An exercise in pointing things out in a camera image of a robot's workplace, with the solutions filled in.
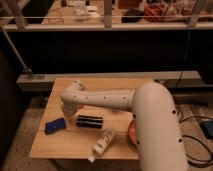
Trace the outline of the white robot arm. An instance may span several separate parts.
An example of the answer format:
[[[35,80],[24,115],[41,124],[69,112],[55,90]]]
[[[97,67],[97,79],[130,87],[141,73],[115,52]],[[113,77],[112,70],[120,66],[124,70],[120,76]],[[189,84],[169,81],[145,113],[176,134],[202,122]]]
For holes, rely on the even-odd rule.
[[[133,90],[86,91],[74,80],[60,95],[65,115],[79,105],[128,111],[133,114],[141,171],[189,171],[173,97],[162,84],[148,82]]]

